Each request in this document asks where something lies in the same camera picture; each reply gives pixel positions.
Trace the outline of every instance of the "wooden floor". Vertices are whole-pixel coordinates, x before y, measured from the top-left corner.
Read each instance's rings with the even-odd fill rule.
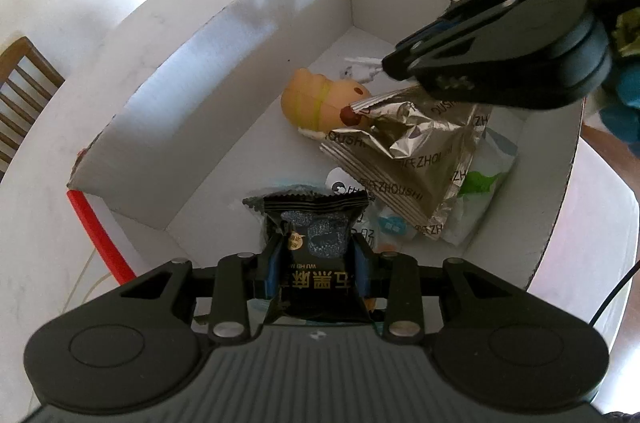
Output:
[[[640,200],[640,160],[613,136],[585,127],[582,137],[615,170]],[[594,403],[602,412],[640,412],[640,276],[634,280],[609,372]]]
[[[640,201],[640,159],[612,135],[583,127],[582,138],[625,181]],[[602,412],[640,412],[640,275],[633,281],[609,370],[594,400]]]

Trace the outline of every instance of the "black snack package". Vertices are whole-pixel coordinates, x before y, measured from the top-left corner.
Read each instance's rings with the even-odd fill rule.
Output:
[[[345,300],[355,295],[351,228],[369,204],[366,191],[271,194],[243,202],[267,216],[286,236],[289,249],[281,258],[280,298],[268,319],[288,315],[362,322],[353,318],[354,310],[346,309]],[[337,316],[336,310],[344,312]]]

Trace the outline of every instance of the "ribbed gray surface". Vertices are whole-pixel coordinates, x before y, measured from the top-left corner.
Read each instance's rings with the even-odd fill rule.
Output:
[[[512,415],[478,405],[445,384],[420,348],[386,343],[369,326],[269,326],[251,343],[216,350],[185,390],[155,407],[98,417],[46,406],[26,421],[593,423],[603,418],[589,405],[559,415]]]

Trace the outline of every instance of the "wooden chair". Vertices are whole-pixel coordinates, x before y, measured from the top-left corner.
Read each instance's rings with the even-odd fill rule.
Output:
[[[24,120],[29,126],[33,125],[36,121],[36,116],[41,113],[44,109],[44,106],[38,103],[33,96],[30,96],[28,92],[26,92],[21,86],[18,86],[15,81],[9,79],[9,77],[14,73],[16,76],[14,80],[21,78],[23,79],[28,86],[30,86],[35,93],[42,96],[47,102],[52,98],[53,93],[49,92],[46,88],[44,88],[40,83],[36,81],[36,79],[31,76],[23,67],[20,67],[18,64],[24,58],[28,59],[28,61],[33,64],[43,75],[46,77],[49,82],[53,84],[53,86],[57,89],[65,82],[65,79],[60,76],[60,73],[54,69],[54,67],[49,64],[47,59],[42,56],[40,51],[36,49],[36,47],[31,43],[31,41],[27,37],[22,37],[16,40],[13,44],[11,44],[4,53],[0,54],[0,100],[10,109],[12,110],[18,117]],[[29,107],[36,111],[37,114],[31,114],[27,112],[21,104],[15,103],[15,101],[6,93],[3,92],[5,88],[12,89],[17,96],[24,101]],[[27,131],[14,121],[12,121],[6,114],[0,112],[0,121],[7,125],[9,129],[15,132],[21,138],[24,138],[27,135]],[[4,143],[8,147],[13,150],[17,150],[20,146],[20,142],[16,142],[13,138],[7,136],[6,134],[0,132],[0,142]],[[12,157],[9,154],[6,154],[4,151],[0,150],[0,160],[9,164],[12,161]],[[0,171],[0,179],[4,176],[4,172]]]

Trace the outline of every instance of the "chair backrest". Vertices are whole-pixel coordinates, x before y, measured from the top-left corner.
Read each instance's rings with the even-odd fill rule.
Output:
[[[49,90],[42,85],[44,82],[40,75],[29,74],[27,69],[19,66],[19,63],[25,58],[52,83],[52,85],[47,85]],[[16,82],[20,79],[26,85],[18,85]],[[27,37],[19,38],[0,54],[0,101],[28,126],[26,128],[21,127],[3,112],[0,112],[0,122],[9,127],[17,136],[24,138],[27,135],[29,127],[33,125],[38,114],[44,109],[42,101],[48,102],[52,98],[53,93],[55,93],[55,90],[64,82],[65,79],[49,64],[47,59],[42,56],[40,51],[36,49]],[[15,99],[10,98],[7,93],[3,92],[5,88],[10,88],[24,103],[17,103]],[[39,95],[42,98],[36,99],[35,95]],[[35,114],[25,110],[24,104],[27,104],[30,109],[33,109]],[[0,142],[13,150],[17,150],[20,146],[20,141],[16,141],[3,132],[0,132]],[[9,164],[12,161],[12,157],[0,150],[0,160]]]

